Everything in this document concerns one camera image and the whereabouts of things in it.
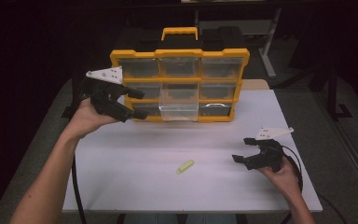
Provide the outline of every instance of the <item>finger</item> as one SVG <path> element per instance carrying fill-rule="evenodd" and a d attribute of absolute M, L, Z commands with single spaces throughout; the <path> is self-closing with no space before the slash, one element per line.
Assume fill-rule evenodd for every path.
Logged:
<path fill-rule="evenodd" d="M 90 99 L 90 98 L 86 98 L 86 99 L 84 99 L 84 100 L 82 100 L 82 101 L 80 102 L 79 107 L 84 106 L 84 105 L 90 105 L 90 104 L 91 104 L 91 99 Z"/>
<path fill-rule="evenodd" d="M 109 124 L 109 123 L 115 123 L 117 122 L 117 120 L 107 115 L 101 115 L 101 122 L 102 124 Z"/>
<path fill-rule="evenodd" d="M 263 167 L 257 169 L 261 174 L 269 177 L 272 174 L 272 168 L 271 167 Z"/>

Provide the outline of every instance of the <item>wire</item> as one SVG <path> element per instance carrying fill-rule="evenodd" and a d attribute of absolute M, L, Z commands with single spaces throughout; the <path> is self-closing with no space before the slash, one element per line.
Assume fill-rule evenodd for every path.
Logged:
<path fill-rule="evenodd" d="M 300 159 L 298 158 L 297 154 L 292 149 L 290 149 L 289 147 L 286 147 L 286 146 L 282 146 L 282 147 L 288 149 L 289 151 L 292 152 L 293 155 L 295 155 L 295 157 L 297 159 L 298 169 L 300 171 L 300 174 L 302 175 L 301 162 L 300 162 Z"/>
<path fill-rule="evenodd" d="M 299 169 L 299 172 L 300 172 L 300 175 L 301 175 L 301 178 L 302 178 L 301 162 L 300 162 L 300 159 L 298 158 L 297 154 L 292 149 L 290 149 L 289 147 L 285 147 L 285 146 L 282 146 L 282 147 L 290 150 L 293 153 L 293 155 L 295 155 L 297 163 L 298 163 L 298 169 Z M 330 205 L 330 207 L 333 208 L 333 210 L 337 213 L 337 215 L 341 219 L 342 223 L 347 224 L 347 221 L 345 220 L 344 216 L 342 216 L 342 214 L 339 212 L 339 210 L 330 201 L 328 201 L 321 193 L 319 193 L 316 190 L 315 190 L 315 192 L 320 198 L 322 198 L 325 202 L 327 202 Z M 290 220 L 290 218 L 291 218 L 291 214 L 289 213 L 286 216 L 286 218 L 282 221 L 281 224 L 287 223 Z"/>
<path fill-rule="evenodd" d="M 333 208 L 333 210 L 337 213 L 337 215 L 339 216 L 339 218 L 341 219 L 342 223 L 347 224 L 347 221 L 345 220 L 344 216 L 342 216 L 342 214 L 339 212 L 339 210 L 330 202 L 328 201 L 321 193 L 319 193 L 318 191 L 316 191 L 316 194 L 321 197 L 325 202 L 328 203 L 328 205 L 330 205 L 331 208 Z"/>
<path fill-rule="evenodd" d="M 72 183 L 74 185 L 75 198 L 77 203 L 77 210 L 79 211 L 81 223 L 87 224 L 86 216 L 83 210 L 83 204 L 80 198 L 79 187 L 77 185 L 77 174 L 76 174 L 76 156 L 74 156 L 74 161 L 72 162 Z"/>
<path fill-rule="evenodd" d="M 70 106 L 69 119 L 72 118 L 72 116 L 77 111 L 78 106 L 80 105 L 80 101 L 81 101 L 80 93 L 85 88 L 85 85 L 86 85 L 86 82 L 87 82 L 86 80 L 87 80 L 86 78 L 83 78 L 81 80 L 79 88 L 78 88 L 78 90 L 76 91 L 76 93 L 73 96 L 72 104 Z M 86 215 L 84 214 L 83 204 L 81 202 L 80 191 L 79 191 L 79 187 L 78 187 L 78 184 L 77 184 L 76 154 L 74 155 L 74 159 L 72 161 L 72 183 L 73 183 L 73 186 L 74 186 L 74 193 L 75 193 L 75 198 L 76 198 L 76 203 L 77 203 L 77 210 L 78 210 L 79 215 L 80 215 L 81 223 L 82 224 L 87 224 Z"/>

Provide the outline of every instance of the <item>forearm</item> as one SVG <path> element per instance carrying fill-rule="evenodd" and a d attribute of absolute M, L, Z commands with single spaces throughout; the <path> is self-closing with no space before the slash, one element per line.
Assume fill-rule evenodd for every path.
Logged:
<path fill-rule="evenodd" d="M 11 223 L 58 223 L 77 143 L 78 139 L 65 133 L 60 136 Z"/>
<path fill-rule="evenodd" d="M 295 224 L 315 224 L 312 214 L 301 194 L 292 194 L 284 196 L 289 204 L 293 223 Z"/>

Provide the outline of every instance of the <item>yellow organizer box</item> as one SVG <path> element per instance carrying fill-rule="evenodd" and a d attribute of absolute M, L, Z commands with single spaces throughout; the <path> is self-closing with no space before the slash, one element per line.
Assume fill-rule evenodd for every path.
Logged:
<path fill-rule="evenodd" d="M 146 121 L 232 121 L 249 51 L 238 27 L 125 29 L 110 54 L 123 84 L 143 91 L 125 106 L 149 112 Z"/>

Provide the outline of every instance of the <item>white bracket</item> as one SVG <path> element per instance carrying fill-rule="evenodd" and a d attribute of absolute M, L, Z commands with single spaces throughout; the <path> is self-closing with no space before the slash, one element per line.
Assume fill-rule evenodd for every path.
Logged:
<path fill-rule="evenodd" d="M 255 140 L 269 140 L 294 131 L 293 128 L 262 128 L 258 132 Z"/>
<path fill-rule="evenodd" d="M 86 73 L 86 76 L 99 79 L 101 81 L 123 84 L 123 71 L 121 69 L 121 66 L 106 68 L 97 71 L 88 71 Z"/>

